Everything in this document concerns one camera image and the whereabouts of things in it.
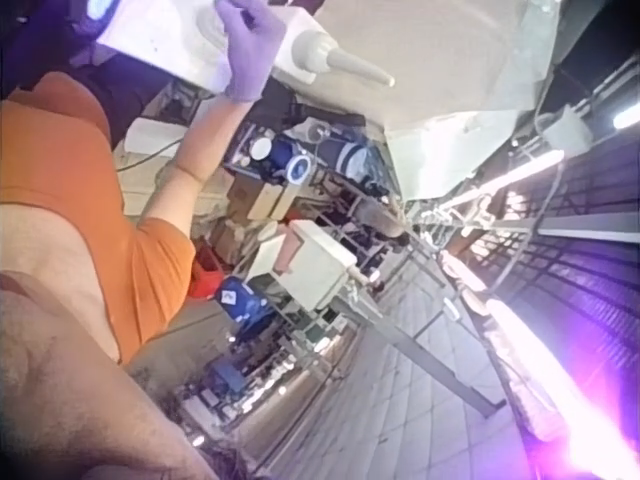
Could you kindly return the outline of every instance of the cardboard box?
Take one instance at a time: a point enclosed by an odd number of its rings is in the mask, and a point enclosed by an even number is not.
[[[294,200],[300,195],[301,190],[302,186],[300,185],[287,185],[282,195],[280,195],[280,198],[278,198],[276,205],[273,207],[270,215],[271,218],[278,221],[282,220],[287,215]]]
[[[283,188],[247,175],[236,175],[229,189],[228,216],[238,223],[269,218]]]
[[[229,265],[238,263],[244,240],[245,229],[230,220],[218,222],[209,238],[216,255]]]

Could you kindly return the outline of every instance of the white label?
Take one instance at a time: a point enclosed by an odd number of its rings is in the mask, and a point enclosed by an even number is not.
[[[235,305],[236,304],[236,292],[233,290],[223,290],[222,295],[220,296],[220,302],[225,305]]]

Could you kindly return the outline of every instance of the latex glove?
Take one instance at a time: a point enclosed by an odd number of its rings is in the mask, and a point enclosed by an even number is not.
[[[286,26],[264,0],[216,0],[215,8],[229,38],[231,82],[225,95],[254,102],[262,96]]]

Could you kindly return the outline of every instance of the skin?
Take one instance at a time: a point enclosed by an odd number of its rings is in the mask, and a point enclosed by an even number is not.
[[[189,235],[198,194],[250,108],[220,98],[191,127],[145,216]],[[38,459],[31,473],[43,480],[73,478],[100,464],[169,472],[173,480],[215,479],[182,432],[112,361],[117,345],[80,233],[39,208],[2,205],[0,218],[0,269],[16,272],[37,300],[10,292],[1,298],[3,448],[32,468]]]
[[[144,217],[166,220],[189,236],[198,194],[220,165],[251,105],[234,104],[221,97],[192,125],[163,184],[149,200]],[[53,212],[22,205],[0,205],[0,218],[0,270],[35,278],[78,319],[111,359],[119,360],[93,260],[75,227]]]

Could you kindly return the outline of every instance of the orange shirt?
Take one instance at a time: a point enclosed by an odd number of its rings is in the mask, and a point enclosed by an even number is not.
[[[192,242],[164,220],[136,227],[124,216],[106,117],[71,77],[50,73],[33,92],[14,92],[1,115],[0,203],[44,208],[80,232],[128,362],[182,306]]]

